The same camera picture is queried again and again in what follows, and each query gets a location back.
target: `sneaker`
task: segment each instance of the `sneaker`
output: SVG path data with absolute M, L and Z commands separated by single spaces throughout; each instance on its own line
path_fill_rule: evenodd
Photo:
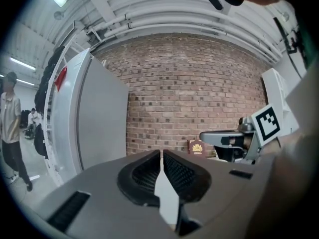
M 9 184 L 12 184 L 18 179 L 18 177 L 14 174 L 12 177 L 10 177 Z
M 32 189 L 33 189 L 32 182 L 26 183 L 26 190 L 27 190 L 28 192 L 30 192 Z

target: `black backpack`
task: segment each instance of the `black backpack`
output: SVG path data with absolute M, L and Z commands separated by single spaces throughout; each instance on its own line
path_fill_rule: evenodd
M 45 103 L 45 97 L 46 92 L 48 90 L 48 84 L 49 80 L 52 76 L 54 67 L 56 66 L 56 63 L 59 60 L 59 57 L 64 50 L 64 46 L 58 47 L 55 51 L 52 57 L 49 59 L 47 67 L 44 69 L 43 76 L 41 78 L 41 83 L 39 85 L 39 89 L 35 94 L 34 97 L 34 103 L 35 103 L 35 109 L 38 113 L 44 113 L 44 103 Z
M 41 124 L 39 124 L 35 128 L 34 147 L 37 153 L 39 153 L 41 156 L 44 156 L 44 158 L 49 159 L 45 148 L 44 135 Z

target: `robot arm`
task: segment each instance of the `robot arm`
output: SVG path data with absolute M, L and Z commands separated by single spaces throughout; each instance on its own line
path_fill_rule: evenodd
M 255 163 L 262 148 L 279 134 L 280 126 L 275 110 L 272 105 L 267 105 L 250 117 L 240 118 L 237 131 L 202 132 L 200 139 L 213 145 L 220 159 Z M 245 149 L 245 137 L 252 138 L 249 149 Z

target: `white cabinet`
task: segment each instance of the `white cabinet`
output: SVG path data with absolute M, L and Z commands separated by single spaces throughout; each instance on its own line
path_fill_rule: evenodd
M 268 103 L 275 109 L 282 135 L 296 131 L 299 127 L 298 123 L 286 102 L 286 96 L 289 93 L 286 80 L 274 68 L 269 69 L 262 76 Z
M 66 64 L 51 106 L 55 172 L 68 180 L 91 166 L 126 156 L 129 88 L 91 54 Z

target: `black slot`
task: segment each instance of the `black slot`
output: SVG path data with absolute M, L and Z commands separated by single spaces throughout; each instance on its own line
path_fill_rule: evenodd
M 75 192 L 48 220 L 48 223 L 56 229 L 65 232 L 74 218 L 80 212 L 90 195 Z
M 251 177 L 253 177 L 253 174 L 252 174 L 252 173 L 246 173 L 246 172 L 238 171 L 238 170 L 231 170 L 231 171 L 229 172 L 229 174 L 232 174 L 232 175 L 235 175 L 235 176 L 244 178 L 244 179 L 248 179 L 248 180 L 250 180 Z

